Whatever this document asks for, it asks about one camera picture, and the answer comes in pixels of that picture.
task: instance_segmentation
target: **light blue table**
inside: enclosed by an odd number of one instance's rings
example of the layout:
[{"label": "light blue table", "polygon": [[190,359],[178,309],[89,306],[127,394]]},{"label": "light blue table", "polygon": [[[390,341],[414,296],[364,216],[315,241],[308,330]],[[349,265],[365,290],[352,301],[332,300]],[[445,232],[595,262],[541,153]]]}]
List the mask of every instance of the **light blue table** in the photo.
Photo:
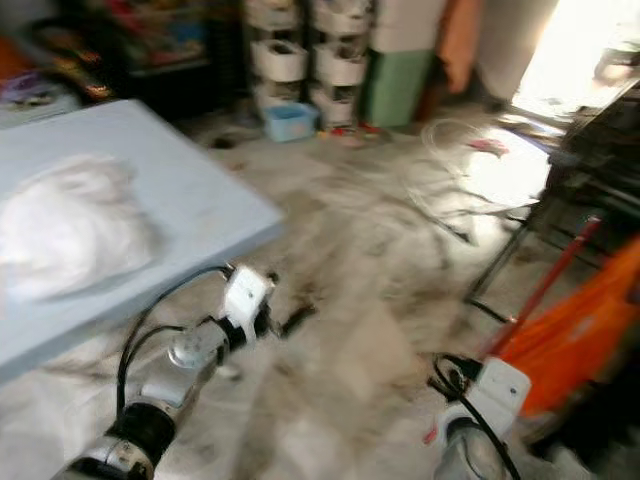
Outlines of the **light blue table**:
[{"label": "light blue table", "polygon": [[273,205],[135,101],[0,131],[0,192],[7,195],[69,155],[90,152],[133,166],[137,199],[159,227],[164,250],[146,268],[68,297],[18,302],[4,289],[0,384],[121,324],[181,277],[247,253],[281,231]]}]

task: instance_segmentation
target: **orange fabric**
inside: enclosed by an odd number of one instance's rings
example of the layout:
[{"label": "orange fabric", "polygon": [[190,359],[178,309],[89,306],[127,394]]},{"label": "orange fabric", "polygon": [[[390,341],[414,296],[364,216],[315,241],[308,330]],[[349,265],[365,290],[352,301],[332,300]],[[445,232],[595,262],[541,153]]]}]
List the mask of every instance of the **orange fabric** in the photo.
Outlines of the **orange fabric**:
[{"label": "orange fabric", "polygon": [[629,303],[639,267],[640,237],[577,293],[525,324],[500,352],[502,360],[531,379],[523,415],[560,407],[606,365],[639,313]]},{"label": "orange fabric", "polygon": [[31,68],[31,64],[11,45],[0,37],[0,85]]},{"label": "orange fabric", "polygon": [[440,21],[438,56],[444,63],[449,91],[467,88],[476,56],[483,0],[449,0]]}]

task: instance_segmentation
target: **concrete floor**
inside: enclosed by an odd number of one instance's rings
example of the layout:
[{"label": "concrete floor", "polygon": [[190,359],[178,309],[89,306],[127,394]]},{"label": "concrete floor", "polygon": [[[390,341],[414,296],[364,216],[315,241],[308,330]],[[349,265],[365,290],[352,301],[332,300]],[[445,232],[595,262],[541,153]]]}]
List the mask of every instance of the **concrete floor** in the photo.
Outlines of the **concrete floor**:
[{"label": "concrete floor", "polygon": [[[211,140],[206,119],[188,132],[203,145]],[[452,161],[467,158],[454,151]],[[424,386],[429,354],[472,353],[496,332],[481,315],[459,316],[464,289],[508,237],[501,221],[476,216],[470,246],[399,200],[390,166],[424,156],[408,137],[361,150],[260,139],[211,155],[287,212],[286,234],[242,259],[281,275],[274,318],[308,301],[319,313],[286,342],[237,354],[243,378],[204,388],[157,478],[430,478],[439,452],[421,437],[444,404]],[[527,248],[488,293],[505,313],[517,311],[557,255]],[[584,275],[570,272],[548,302]],[[215,312],[220,290],[219,280],[198,282],[167,300],[156,321]],[[112,421],[122,337],[88,342],[0,391],[0,478],[48,478]],[[141,370],[157,352],[156,343]],[[589,478],[566,455],[556,465],[527,456],[517,439],[513,455],[526,479]]]}]

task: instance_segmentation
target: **white plastic bag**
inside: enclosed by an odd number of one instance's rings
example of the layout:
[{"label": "white plastic bag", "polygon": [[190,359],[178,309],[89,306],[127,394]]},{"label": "white plastic bag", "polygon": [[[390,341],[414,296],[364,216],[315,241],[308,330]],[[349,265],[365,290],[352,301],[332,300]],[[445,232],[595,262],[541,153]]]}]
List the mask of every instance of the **white plastic bag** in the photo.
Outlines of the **white plastic bag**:
[{"label": "white plastic bag", "polygon": [[112,157],[78,155],[21,184],[0,213],[0,262],[19,297],[80,290],[153,258],[155,235]]}]

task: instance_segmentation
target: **orange plastic bag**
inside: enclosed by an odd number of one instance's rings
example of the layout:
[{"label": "orange plastic bag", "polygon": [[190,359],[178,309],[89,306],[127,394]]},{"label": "orange plastic bag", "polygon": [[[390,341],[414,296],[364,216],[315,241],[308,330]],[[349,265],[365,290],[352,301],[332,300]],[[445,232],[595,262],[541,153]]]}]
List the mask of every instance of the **orange plastic bag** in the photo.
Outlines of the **orange plastic bag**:
[{"label": "orange plastic bag", "polygon": [[640,277],[640,237],[578,292],[525,324],[499,357],[532,382],[522,413],[554,410],[606,365],[640,310],[629,294]]}]

